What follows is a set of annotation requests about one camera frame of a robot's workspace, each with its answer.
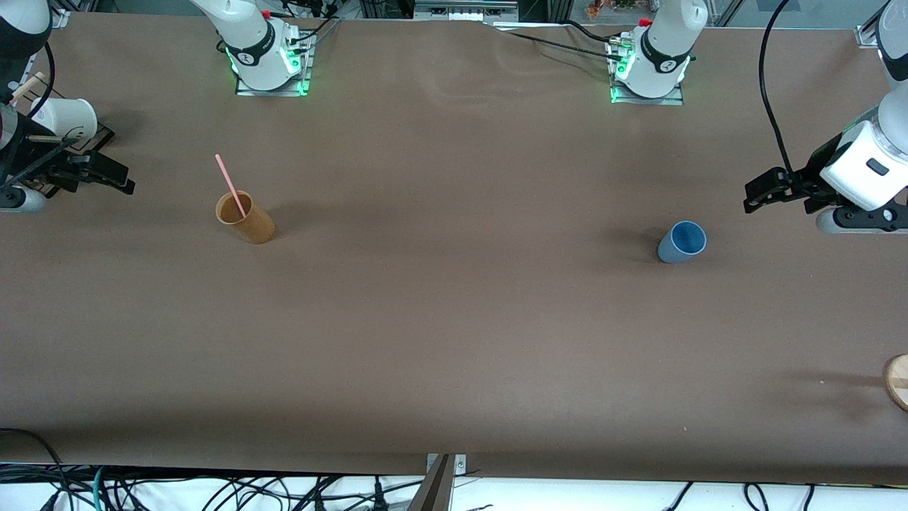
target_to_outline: brown paper cup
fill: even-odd
[[[242,217],[240,208],[233,200],[233,194],[228,193],[221,197],[214,208],[218,220],[239,233],[249,243],[260,245],[271,241],[277,227],[268,212],[258,207],[246,192],[237,190],[236,195],[240,197],[240,204],[246,210],[246,217]]]

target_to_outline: green cable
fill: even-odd
[[[101,472],[104,467],[98,468],[94,474],[94,483],[92,484],[92,496],[94,497],[94,511],[104,511],[101,508]]]

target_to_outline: white cup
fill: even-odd
[[[38,101],[32,102],[33,109]],[[98,133],[98,117],[84,99],[48,98],[32,118],[57,136],[90,139]]]

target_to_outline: pink straw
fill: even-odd
[[[214,159],[217,160],[218,165],[221,166],[221,173],[224,174],[224,179],[227,180],[227,186],[230,187],[230,193],[233,194],[233,200],[236,201],[236,206],[240,208],[240,213],[242,213],[242,217],[245,218],[246,210],[243,209],[242,204],[240,204],[240,196],[236,195],[236,188],[233,187],[233,181],[230,180],[230,175],[227,174],[227,167],[224,166],[224,162],[223,160],[221,160],[221,155],[214,155]]]

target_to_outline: white floor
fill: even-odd
[[[384,487],[390,487],[417,477],[383,477]],[[288,478],[284,480],[292,494],[303,494],[314,484],[314,478]],[[373,493],[374,479],[366,476],[344,477],[325,493],[347,495]],[[223,481],[217,479],[193,480],[179,483],[151,483],[135,488],[136,496],[151,511],[200,511]],[[491,505],[489,511],[663,511],[675,500],[683,483],[570,481],[551,479],[498,479],[459,477],[451,499],[451,511],[476,511]],[[696,483],[687,492],[678,511],[748,511],[742,485],[730,483]],[[806,486],[761,485],[771,511],[801,511]],[[278,485],[269,486],[281,492]],[[37,511],[52,495],[54,489],[47,484],[0,485],[0,511]],[[392,511],[405,509],[406,503],[416,493],[416,487],[406,488],[386,495]],[[752,492],[757,506],[762,506]],[[214,506],[220,503],[219,497]],[[78,511],[94,511],[82,501]],[[325,502],[326,511],[341,511],[355,504],[356,500]],[[236,504],[228,499],[222,511],[232,511]],[[56,511],[65,511],[69,505],[64,496],[57,499]],[[245,510],[280,511],[273,498],[256,496]],[[370,509],[365,505],[358,511]],[[844,486],[819,486],[816,488],[810,511],[904,511],[908,509],[908,490],[890,488],[863,488]]]

